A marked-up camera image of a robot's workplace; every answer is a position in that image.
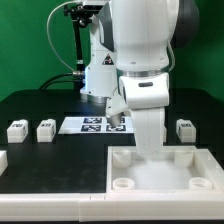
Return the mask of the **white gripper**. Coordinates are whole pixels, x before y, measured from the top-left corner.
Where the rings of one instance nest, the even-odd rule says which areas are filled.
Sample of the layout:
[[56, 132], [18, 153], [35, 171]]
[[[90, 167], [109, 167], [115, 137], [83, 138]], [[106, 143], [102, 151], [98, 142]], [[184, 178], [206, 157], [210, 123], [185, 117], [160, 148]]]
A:
[[[112, 127], [121, 123], [127, 104], [120, 95], [107, 99], [105, 116]], [[163, 148], [165, 108], [130, 111], [137, 152], [142, 156], [158, 156]]]

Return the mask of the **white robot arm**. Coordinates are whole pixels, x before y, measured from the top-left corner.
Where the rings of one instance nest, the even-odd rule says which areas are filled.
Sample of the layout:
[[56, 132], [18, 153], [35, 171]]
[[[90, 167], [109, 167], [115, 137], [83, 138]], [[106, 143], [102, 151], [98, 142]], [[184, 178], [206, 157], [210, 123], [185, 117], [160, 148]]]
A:
[[81, 97], [106, 104], [108, 122], [132, 119], [137, 152], [157, 157], [163, 148], [165, 107], [173, 50], [197, 32], [194, 0], [83, 0], [82, 23], [90, 25], [91, 60]]

